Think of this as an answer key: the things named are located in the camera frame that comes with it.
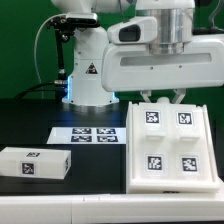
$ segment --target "blue light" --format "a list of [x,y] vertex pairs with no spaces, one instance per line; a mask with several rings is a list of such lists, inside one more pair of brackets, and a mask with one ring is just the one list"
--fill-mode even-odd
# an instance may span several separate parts
[[70,100],[70,89],[71,89],[71,78],[70,76],[68,77],[68,86],[67,86],[67,96],[66,96],[66,99],[67,100]]
[[117,97],[115,96],[115,92],[113,92],[113,100],[117,100]]

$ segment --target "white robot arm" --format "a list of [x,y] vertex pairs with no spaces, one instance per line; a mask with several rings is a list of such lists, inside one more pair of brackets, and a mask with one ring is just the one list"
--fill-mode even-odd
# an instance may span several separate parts
[[97,21],[98,12],[118,12],[125,10],[133,0],[52,0],[66,19],[87,23],[87,28],[75,30],[74,71],[68,77],[68,94],[63,102],[75,109],[85,111],[88,108],[104,110],[105,106],[114,106],[118,99],[113,93],[103,89],[101,84],[102,58],[109,45],[107,32],[102,28],[90,28],[89,18]]
[[136,17],[108,30],[112,44],[104,53],[104,88],[147,91],[223,85],[224,36],[192,36],[194,7],[194,0],[138,0]]
[[[61,11],[78,13],[114,13],[120,10],[119,0],[52,0]],[[121,0],[122,7],[127,9],[133,0]]]

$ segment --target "white box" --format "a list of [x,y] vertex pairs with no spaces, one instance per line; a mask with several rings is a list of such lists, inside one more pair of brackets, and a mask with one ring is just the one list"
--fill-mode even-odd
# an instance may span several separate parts
[[5,148],[0,153],[0,175],[64,179],[71,167],[66,150]]
[[207,108],[129,104],[127,192],[215,192],[219,189]]

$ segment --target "green background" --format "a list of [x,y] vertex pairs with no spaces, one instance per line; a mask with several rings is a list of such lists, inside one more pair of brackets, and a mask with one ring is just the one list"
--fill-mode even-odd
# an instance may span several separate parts
[[[195,27],[208,27],[208,16],[218,0],[209,7],[196,8]],[[17,93],[38,84],[35,74],[33,48],[37,31],[50,16],[60,13],[50,0],[1,0],[0,7],[0,98],[13,98]],[[134,16],[133,8],[125,15]],[[216,25],[224,28],[224,10],[217,16]],[[101,24],[108,28],[121,21],[121,16],[100,15]],[[65,64],[68,74],[73,70],[73,42],[64,45]],[[52,81],[57,77],[56,48],[53,29],[44,29],[38,45],[38,65],[42,81]],[[224,130],[224,89],[203,88],[187,91],[185,103],[207,104],[212,120]],[[120,99],[141,100],[139,93],[118,93]],[[172,91],[155,91],[154,99],[172,96]],[[30,94],[28,98],[40,98],[40,94]]]

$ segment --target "white foam block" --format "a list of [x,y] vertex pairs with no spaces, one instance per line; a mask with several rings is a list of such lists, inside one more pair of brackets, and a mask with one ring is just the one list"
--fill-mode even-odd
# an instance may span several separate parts
[[67,150],[5,148],[0,153],[0,175],[64,179],[71,167]]

